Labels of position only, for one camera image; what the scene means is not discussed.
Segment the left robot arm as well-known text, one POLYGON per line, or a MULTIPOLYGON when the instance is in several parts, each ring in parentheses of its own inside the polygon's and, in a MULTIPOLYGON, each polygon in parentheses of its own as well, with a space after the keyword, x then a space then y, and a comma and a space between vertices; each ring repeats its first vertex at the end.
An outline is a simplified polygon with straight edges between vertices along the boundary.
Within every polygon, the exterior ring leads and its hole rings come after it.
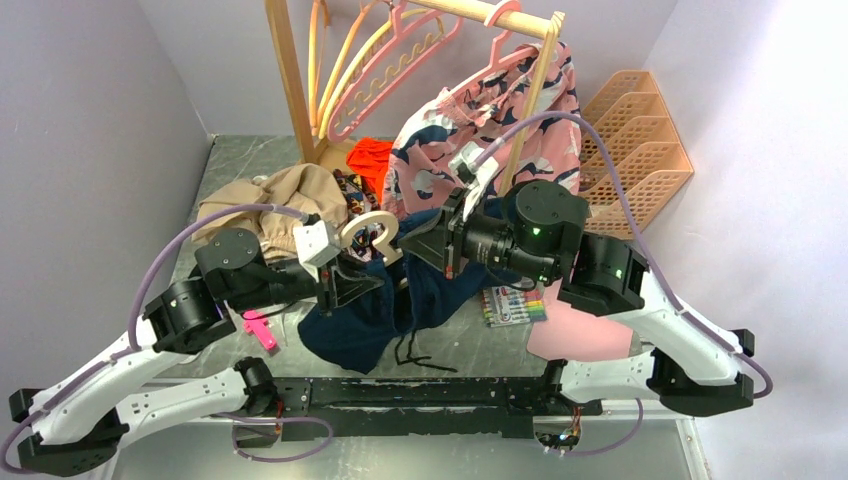
POLYGON ((295 258, 268 263, 254 233, 219 232, 196 251, 196 274, 150 300, 108 348, 55 386, 10 397, 16 429, 5 447, 17 451, 13 472, 73 477, 143 437, 199 417, 278 412, 278 388, 257 357, 174 387, 143 386, 233 334, 236 314, 311 297, 327 313, 383 285, 326 235, 304 249, 317 254, 317 267, 295 258))

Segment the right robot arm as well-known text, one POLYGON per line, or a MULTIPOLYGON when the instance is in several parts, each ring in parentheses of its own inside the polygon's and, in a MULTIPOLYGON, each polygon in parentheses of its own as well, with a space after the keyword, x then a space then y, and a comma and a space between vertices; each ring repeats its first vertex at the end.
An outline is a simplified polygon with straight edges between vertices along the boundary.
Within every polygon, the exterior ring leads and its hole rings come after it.
POLYGON ((566 361, 539 389, 548 412, 644 399, 710 417, 753 405, 755 383, 742 364, 753 354, 754 335, 702 319, 663 289, 658 269, 626 241, 586 232, 584 199, 544 180, 514 186, 496 218, 479 208, 465 214, 469 199, 466 190, 454 190, 400 248, 450 279, 482 265, 534 280, 573 309, 626 326, 650 343, 633 357, 566 361))

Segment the pink clipboard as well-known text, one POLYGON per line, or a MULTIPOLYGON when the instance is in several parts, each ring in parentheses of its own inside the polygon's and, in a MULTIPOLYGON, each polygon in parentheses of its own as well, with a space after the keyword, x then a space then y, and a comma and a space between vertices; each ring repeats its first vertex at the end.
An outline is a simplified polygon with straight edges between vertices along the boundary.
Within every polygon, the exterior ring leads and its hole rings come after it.
POLYGON ((559 301, 560 284, 557 281, 544 288, 546 319, 533 324, 527 352, 548 361, 595 362, 628 357, 634 332, 606 317, 581 312, 559 301))

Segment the pink shark print shorts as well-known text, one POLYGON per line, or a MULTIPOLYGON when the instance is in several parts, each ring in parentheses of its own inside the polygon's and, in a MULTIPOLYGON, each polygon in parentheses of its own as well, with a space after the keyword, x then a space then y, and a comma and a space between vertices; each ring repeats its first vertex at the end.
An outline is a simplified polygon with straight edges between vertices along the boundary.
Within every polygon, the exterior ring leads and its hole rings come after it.
MULTIPOLYGON (((405 122, 389 155, 381 209, 403 219, 440 208, 462 184, 450 169, 454 157, 475 158, 527 112, 580 115, 571 48, 563 42, 555 46, 534 104, 529 94, 539 47, 530 49, 530 56, 478 81, 460 98, 443 89, 405 122)), ((581 130, 573 121, 546 118, 528 125, 508 183, 544 179, 577 193, 581 146, 581 130)))

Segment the pink plastic clip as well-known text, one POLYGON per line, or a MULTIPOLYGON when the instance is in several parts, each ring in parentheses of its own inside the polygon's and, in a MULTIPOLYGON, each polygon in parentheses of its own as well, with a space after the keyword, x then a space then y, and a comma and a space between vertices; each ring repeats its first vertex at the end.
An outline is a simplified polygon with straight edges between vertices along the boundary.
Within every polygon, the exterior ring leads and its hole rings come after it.
POLYGON ((255 310, 244 312, 242 314, 242 327, 247 334, 253 335, 265 350, 272 351, 278 346, 276 338, 269 328, 269 319, 265 314, 255 310))

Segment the colourful patterned shorts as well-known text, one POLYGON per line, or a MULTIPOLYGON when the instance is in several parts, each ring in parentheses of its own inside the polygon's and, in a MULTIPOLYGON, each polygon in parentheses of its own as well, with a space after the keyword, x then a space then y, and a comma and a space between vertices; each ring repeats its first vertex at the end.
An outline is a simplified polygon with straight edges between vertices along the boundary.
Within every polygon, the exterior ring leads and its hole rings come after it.
MULTIPOLYGON (((379 209, 375 193, 366 181, 355 173, 345 173, 340 169, 333 171, 333 176, 347 204, 348 220, 367 212, 379 209)), ((371 245, 382 228, 379 225, 369 225, 355 234, 353 245, 348 248, 351 256, 363 262, 369 262, 382 255, 371 245)))

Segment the beige shorts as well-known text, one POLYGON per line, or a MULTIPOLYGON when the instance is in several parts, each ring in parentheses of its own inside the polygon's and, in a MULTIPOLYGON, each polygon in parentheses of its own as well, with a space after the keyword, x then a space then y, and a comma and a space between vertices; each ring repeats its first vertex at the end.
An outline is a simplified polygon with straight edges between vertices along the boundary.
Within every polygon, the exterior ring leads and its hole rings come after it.
MULTIPOLYGON (((280 170, 261 181, 232 181, 199 204, 200 220, 226 208, 242 204, 275 204, 308 214, 317 214, 335 228, 348 221, 347 203, 330 171, 315 164, 300 164, 280 170)), ((265 211, 246 211, 213 220, 193 233, 198 246, 211 242, 224 228, 243 228, 254 233, 268 260, 296 255, 293 230, 296 219, 265 211)))

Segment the navy blue shorts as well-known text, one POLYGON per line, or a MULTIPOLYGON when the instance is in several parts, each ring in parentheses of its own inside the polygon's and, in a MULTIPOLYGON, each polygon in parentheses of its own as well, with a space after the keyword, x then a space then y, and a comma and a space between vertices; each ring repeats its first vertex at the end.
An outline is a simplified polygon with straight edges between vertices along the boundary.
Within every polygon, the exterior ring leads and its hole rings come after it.
POLYGON ((384 285, 323 315, 313 308, 299 322, 302 344, 324 361, 361 374, 371 372, 396 338, 444 324, 485 288, 513 284, 520 276, 470 263, 455 279, 406 253, 389 266, 365 264, 365 272, 384 285))

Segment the peach plastic file organizer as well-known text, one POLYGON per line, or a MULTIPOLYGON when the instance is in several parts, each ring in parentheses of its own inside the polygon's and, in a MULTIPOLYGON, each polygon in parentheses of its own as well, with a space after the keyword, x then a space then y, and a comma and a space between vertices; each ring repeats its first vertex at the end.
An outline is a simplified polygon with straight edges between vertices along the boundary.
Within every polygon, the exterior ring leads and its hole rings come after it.
MULTIPOLYGON (((643 230, 694 174, 661 91, 648 71, 622 70, 582 109, 615 165, 632 215, 643 230)), ((632 230, 604 159, 582 133, 579 195, 590 205, 586 229, 623 240, 632 230)))

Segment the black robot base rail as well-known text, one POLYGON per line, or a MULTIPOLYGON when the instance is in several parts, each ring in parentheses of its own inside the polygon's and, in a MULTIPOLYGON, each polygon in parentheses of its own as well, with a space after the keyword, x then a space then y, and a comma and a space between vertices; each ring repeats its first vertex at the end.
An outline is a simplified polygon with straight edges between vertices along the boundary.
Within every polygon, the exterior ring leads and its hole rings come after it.
POLYGON ((496 434, 530 439, 548 417, 601 414, 544 377, 410 379, 277 377, 284 441, 336 437, 496 434))

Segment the wooden clothes rack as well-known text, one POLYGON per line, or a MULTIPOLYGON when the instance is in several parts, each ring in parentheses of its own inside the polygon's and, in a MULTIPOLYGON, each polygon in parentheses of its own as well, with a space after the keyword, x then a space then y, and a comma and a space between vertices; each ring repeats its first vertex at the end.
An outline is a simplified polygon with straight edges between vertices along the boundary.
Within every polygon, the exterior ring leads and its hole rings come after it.
MULTIPOLYGON (((467 20, 497 30, 489 50, 489 62, 460 84, 443 89, 460 98, 478 81, 530 56, 530 47, 536 44, 539 53, 529 94, 529 102, 534 104, 542 89, 553 50, 561 42, 559 33, 564 20, 561 13, 548 20, 525 14, 515 1, 497 4, 481 1, 392 1, 387 21, 362 47, 343 46, 330 73, 327 88, 319 91, 321 47, 316 41, 310 42, 308 70, 301 73, 286 4, 270 1, 266 5, 266 13, 301 154, 306 163, 323 167, 339 161, 346 163, 347 154, 356 143, 352 135, 357 127, 438 50, 457 46, 458 33, 467 20)), ((485 148, 500 167, 486 195, 503 195, 514 186, 508 182, 514 176, 525 129, 539 121, 538 114, 541 112, 525 113, 518 123, 485 148)))

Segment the marker pen set box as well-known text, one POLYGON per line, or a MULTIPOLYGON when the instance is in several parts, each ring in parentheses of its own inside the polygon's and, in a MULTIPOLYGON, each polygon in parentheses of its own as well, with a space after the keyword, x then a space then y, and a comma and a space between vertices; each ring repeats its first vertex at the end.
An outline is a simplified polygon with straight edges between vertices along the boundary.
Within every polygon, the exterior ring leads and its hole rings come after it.
POLYGON ((488 327, 524 325, 547 320, 538 289, 521 291, 505 286, 482 292, 482 309, 488 327))

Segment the orange garment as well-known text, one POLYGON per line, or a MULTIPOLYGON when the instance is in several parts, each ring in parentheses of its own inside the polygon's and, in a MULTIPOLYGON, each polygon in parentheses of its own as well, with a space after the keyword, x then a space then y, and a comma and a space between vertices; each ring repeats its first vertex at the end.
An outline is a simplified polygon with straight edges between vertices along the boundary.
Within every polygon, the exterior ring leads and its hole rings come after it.
POLYGON ((392 146, 390 141, 366 137, 358 140, 346 157, 350 170, 361 176, 378 196, 382 194, 392 146))

